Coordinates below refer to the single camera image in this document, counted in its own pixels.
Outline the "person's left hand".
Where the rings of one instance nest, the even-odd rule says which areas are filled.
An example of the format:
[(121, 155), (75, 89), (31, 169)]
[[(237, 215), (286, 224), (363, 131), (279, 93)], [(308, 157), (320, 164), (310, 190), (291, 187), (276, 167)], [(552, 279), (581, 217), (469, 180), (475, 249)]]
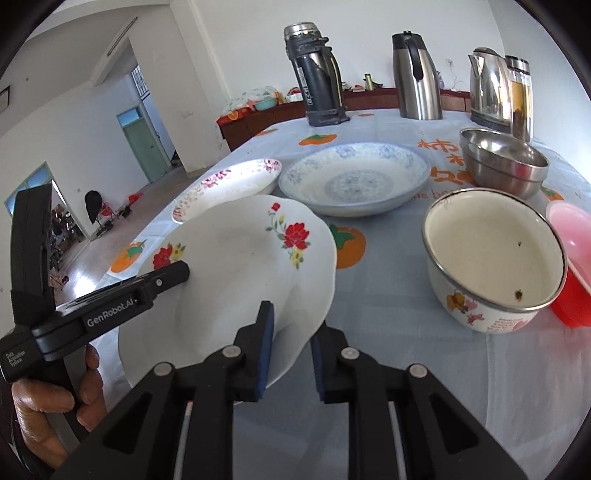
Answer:
[[(86, 346), (87, 369), (82, 377), (77, 420), (87, 431), (92, 431), (107, 415), (103, 381), (98, 371), (99, 355)], [(74, 396), (62, 387), (38, 380), (21, 379), (11, 387), (16, 417), (27, 448), (52, 469), (59, 468), (68, 457), (46, 415), (67, 413), (75, 406)]]

